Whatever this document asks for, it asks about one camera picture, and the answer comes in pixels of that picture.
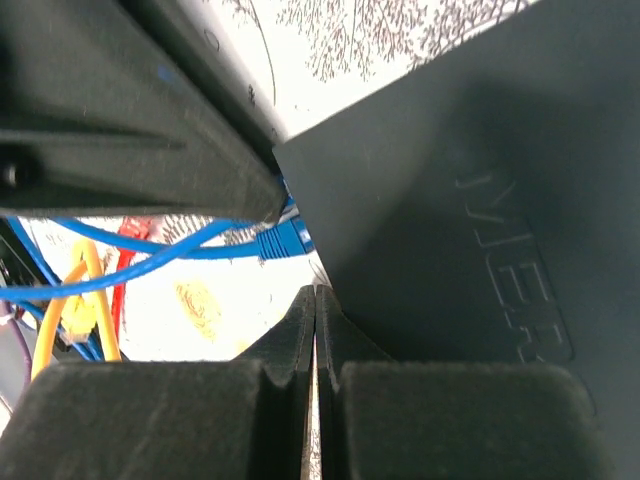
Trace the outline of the black network switch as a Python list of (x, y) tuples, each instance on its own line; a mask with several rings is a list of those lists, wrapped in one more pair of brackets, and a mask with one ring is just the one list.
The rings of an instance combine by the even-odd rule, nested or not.
[(278, 146), (400, 360), (561, 365), (639, 475), (639, 5), (539, 1)]

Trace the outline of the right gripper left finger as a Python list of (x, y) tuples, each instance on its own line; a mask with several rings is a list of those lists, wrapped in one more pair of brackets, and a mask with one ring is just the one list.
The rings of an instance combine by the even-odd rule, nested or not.
[(297, 479), (315, 292), (224, 362), (61, 362), (1, 437), (5, 479)]

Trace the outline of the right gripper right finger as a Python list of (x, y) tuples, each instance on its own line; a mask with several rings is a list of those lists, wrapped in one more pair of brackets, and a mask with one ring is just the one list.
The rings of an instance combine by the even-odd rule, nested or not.
[(612, 479), (584, 387), (549, 364), (399, 362), (316, 291), (327, 479)]

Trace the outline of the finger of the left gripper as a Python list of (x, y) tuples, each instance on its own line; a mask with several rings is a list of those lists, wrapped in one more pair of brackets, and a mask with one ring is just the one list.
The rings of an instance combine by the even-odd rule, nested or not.
[(289, 137), (256, 1), (126, 1), (125, 8), (256, 150)]
[(1, 211), (272, 221), (273, 143), (176, 1), (1, 5)]

